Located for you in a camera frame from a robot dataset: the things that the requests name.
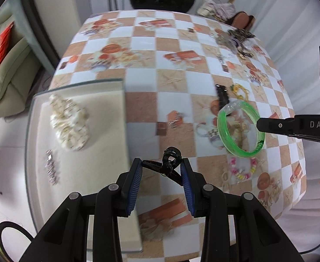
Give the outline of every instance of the black hair clip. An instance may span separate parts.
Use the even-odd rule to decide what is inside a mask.
[[[224,85],[216,84],[216,92],[219,101],[219,110],[221,110],[226,104],[229,103],[227,89]]]
[[[175,147],[169,147],[164,151],[162,163],[144,160],[142,161],[142,167],[160,173],[183,186],[180,174],[175,171],[175,168],[180,165],[181,161],[182,155],[180,150]]]

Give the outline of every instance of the checkered tablecloth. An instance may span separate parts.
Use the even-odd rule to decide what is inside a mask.
[[[147,24],[145,22],[165,20]],[[103,30],[93,31],[94,25],[108,24]],[[210,19],[167,11],[133,10],[93,15],[75,35],[58,65],[50,88],[91,81],[101,78],[123,78],[126,90],[128,147],[131,159],[160,161],[163,151],[174,146],[183,157],[188,157],[194,171],[204,175],[206,181],[227,192],[240,195],[261,192],[259,176],[269,174],[274,189],[266,200],[266,209],[274,218],[292,208],[306,191],[306,170],[302,141],[286,136],[266,134],[262,151],[256,156],[256,172],[248,180],[224,186],[222,175],[230,170],[225,148],[218,148],[209,137],[202,137],[198,124],[210,117],[210,104],[217,99],[215,84],[243,85],[249,90],[249,103],[261,117],[277,113],[280,118],[294,116],[290,99],[283,88],[280,76],[261,42],[251,39],[261,50],[252,58],[242,60],[226,48],[219,48],[210,35],[215,29],[227,32],[233,29]],[[105,58],[105,46],[117,45],[123,58],[129,62],[93,68],[92,63]],[[203,60],[193,66],[180,67],[164,55],[193,50]],[[228,66],[224,71],[217,53]],[[264,76],[258,86],[242,73],[250,62]],[[235,97],[229,90],[229,96]],[[158,136],[157,123],[167,122],[171,111],[183,114],[184,123],[175,129],[168,128]],[[290,180],[301,166],[301,178]],[[138,199],[138,214],[152,210],[173,199],[185,203],[183,188],[152,171],[143,171]],[[143,240],[143,252],[128,254],[125,260],[136,262],[150,259],[153,262],[183,261],[201,254],[204,218],[174,228],[163,239]]]

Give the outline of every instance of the white floor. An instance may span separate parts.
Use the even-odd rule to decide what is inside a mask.
[[[25,189],[24,147],[28,114],[0,119],[0,222],[13,221],[35,237]],[[29,245],[29,240],[14,229],[2,235],[9,256],[18,261]]]

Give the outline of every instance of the black cable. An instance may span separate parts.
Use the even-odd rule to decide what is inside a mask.
[[[300,253],[301,255],[307,254],[307,253],[311,253],[311,252],[313,252],[314,250],[318,249],[319,247],[320,247],[320,244],[317,245],[315,248],[312,248],[312,249],[307,250],[307,251],[299,252],[299,253]]]
[[[20,231],[30,241],[33,241],[34,238],[32,237],[32,235],[30,233],[28,233],[28,231],[24,227],[17,225],[15,222],[3,221],[0,223],[0,249],[1,249],[2,253],[5,255],[5,257],[7,258],[7,260],[9,262],[13,262],[13,260],[9,257],[8,253],[5,251],[5,248],[3,247],[3,243],[2,243],[2,232],[7,227],[11,227],[11,228],[16,229],[17,231]]]
[[[50,83],[52,81],[52,78],[53,78],[53,76],[49,76],[43,81],[42,88],[43,88],[44,91],[46,91],[49,88]]]

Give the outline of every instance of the shoe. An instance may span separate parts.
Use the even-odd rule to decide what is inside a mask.
[[[249,16],[249,18],[250,18],[249,24],[245,28],[247,31],[250,31],[250,29],[252,28],[256,20],[254,16]]]
[[[250,22],[250,17],[245,12],[238,12],[234,15],[234,17],[231,17],[228,19],[225,24],[234,26],[237,29],[244,29],[248,26]]]

